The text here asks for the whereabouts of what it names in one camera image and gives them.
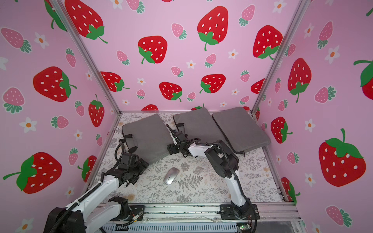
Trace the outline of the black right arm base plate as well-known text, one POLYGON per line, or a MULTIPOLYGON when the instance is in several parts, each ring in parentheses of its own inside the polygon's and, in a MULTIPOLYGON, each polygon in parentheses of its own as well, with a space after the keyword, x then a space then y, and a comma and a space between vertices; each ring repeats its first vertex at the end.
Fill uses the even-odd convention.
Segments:
POLYGON ((259 220, 258 207, 255 204, 244 208, 243 211, 233 204, 221 204, 217 212, 223 220, 259 220))

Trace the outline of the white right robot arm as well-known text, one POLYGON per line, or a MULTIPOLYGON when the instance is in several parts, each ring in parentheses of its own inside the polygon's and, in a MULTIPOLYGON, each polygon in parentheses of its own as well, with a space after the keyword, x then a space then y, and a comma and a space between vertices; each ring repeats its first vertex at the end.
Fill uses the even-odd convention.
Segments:
POLYGON ((187 139, 182 131, 166 126, 173 138, 173 143, 168 145, 169 153, 181 153, 184 157, 207 158, 214 171, 224 178, 227 184, 234 216, 238 219, 254 216, 249 211, 255 211, 255 208, 245 195, 239 179, 239 159, 226 143, 220 139, 212 143, 202 143, 200 138, 187 139))

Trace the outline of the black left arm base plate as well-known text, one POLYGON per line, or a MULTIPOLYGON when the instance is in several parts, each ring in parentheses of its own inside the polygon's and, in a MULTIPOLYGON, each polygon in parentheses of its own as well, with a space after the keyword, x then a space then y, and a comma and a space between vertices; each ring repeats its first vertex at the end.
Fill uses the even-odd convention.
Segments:
POLYGON ((144 216, 144 205, 130 205, 124 214, 120 214, 116 220, 129 222, 130 220, 142 221, 144 216))

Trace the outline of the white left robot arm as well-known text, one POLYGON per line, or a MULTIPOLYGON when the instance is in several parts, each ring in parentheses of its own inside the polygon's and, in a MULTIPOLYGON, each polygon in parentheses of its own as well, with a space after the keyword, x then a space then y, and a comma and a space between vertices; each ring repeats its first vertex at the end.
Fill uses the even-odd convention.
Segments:
POLYGON ((123 221, 123 226, 126 227, 142 217, 144 209, 132 209, 126 198, 112 197, 104 206, 99 206, 122 185, 135 184, 149 166, 138 155, 127 153, 124 144, 119 144, 118 148, 122 149, 122 154, 115 157, 114 167, 102 173, 100 181, 81 197, 64 208, 53 209, 48 215, 44 232, 104 232, 103 226, 113 219, 123 221))

